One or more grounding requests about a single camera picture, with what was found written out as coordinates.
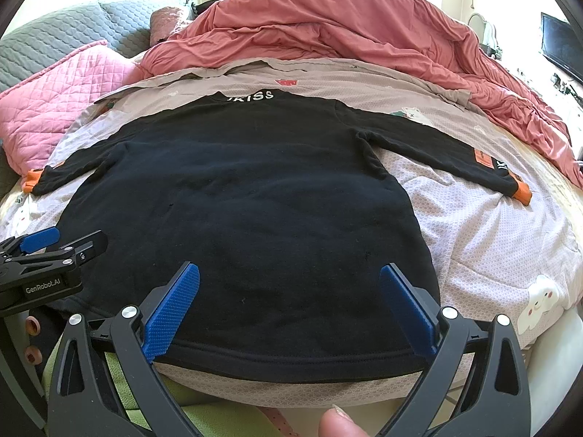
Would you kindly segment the person's right hand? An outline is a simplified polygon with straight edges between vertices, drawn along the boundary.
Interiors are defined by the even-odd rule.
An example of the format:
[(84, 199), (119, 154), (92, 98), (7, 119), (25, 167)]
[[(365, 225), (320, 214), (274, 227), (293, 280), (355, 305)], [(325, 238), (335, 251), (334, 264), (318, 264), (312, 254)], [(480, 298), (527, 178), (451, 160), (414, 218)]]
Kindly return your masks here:
[(319, 437), (369, 437), (362, 427), (338, 405), (332, 405), (321, 416), (318, 424)]

